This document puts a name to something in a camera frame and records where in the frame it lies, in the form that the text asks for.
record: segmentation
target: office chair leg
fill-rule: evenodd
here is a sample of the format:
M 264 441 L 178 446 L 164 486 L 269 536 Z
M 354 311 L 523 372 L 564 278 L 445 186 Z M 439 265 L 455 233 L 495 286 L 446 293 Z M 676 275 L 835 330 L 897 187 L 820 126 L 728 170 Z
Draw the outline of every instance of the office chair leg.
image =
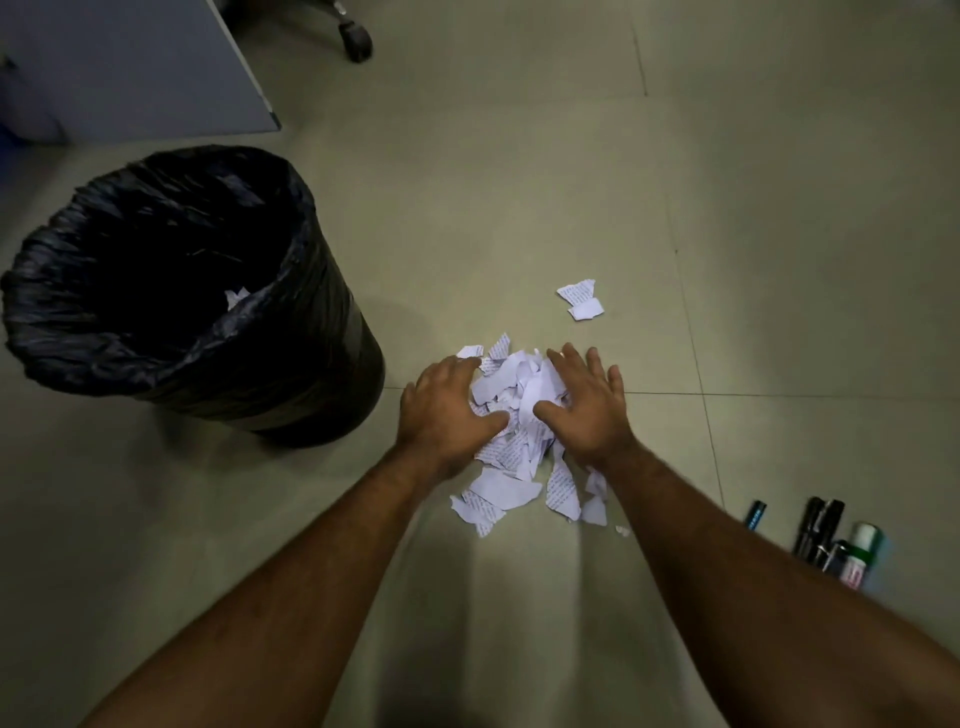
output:
M 314 5 L 337 19 L 344 49 L 354 63 L 362 63 L 373 55 L 373 40 L 367 29 L 350 17 L 340 0 L 313 0 Z

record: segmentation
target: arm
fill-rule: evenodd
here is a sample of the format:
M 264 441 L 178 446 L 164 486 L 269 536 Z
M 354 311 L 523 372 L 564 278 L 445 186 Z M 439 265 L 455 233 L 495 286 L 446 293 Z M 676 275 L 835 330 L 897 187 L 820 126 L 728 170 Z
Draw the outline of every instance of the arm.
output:
M 540 402 L 579 463 L 610 482 L 690 655 L 731 725 L 948 726 L 960 663 L 906 621 L 763 540 L 641 445 L 623 380 L 567 344 L 573 399 Z
M 417 506 L 507 425 L 505 412 L 470 411 L 479 363 L 449 357 L 408 384 L 383 459 L 83 726 L 319 725 Z

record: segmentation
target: chair caster wheel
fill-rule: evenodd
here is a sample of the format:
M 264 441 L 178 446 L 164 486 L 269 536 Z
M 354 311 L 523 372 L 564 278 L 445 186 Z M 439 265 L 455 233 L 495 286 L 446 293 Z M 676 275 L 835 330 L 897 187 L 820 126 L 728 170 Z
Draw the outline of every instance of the chair caster wheel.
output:
M 373 40 L 367 29 L 352 20 L 340 26 L 340 37 L 344 40 L 347 55 L 354 63 L 362 63 L 373 55 Z

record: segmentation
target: black trash can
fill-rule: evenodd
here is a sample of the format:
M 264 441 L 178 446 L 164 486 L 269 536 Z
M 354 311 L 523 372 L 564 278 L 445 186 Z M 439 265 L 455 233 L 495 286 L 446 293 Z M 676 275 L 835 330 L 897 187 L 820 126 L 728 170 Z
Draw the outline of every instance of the black trash can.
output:
M 7 347 L 61 392 L 304 447 L 360 425 L 383 389 L 310 190 L 263 150 L 162 152 L 93 180 L 0 286 Z

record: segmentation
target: person's left hand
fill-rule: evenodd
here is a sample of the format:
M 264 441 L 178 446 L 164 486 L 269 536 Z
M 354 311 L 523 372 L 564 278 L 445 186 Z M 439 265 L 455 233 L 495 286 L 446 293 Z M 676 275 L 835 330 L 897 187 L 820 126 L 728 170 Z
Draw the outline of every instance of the person's left hand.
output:
M 470 381 L 478 366 L 476 356 L 448 356 L 403 390 L 395 450 L 425 468 L 429 487 L 462 471 L 510 422 L 506 412 L 479 417 L 470 409 Z

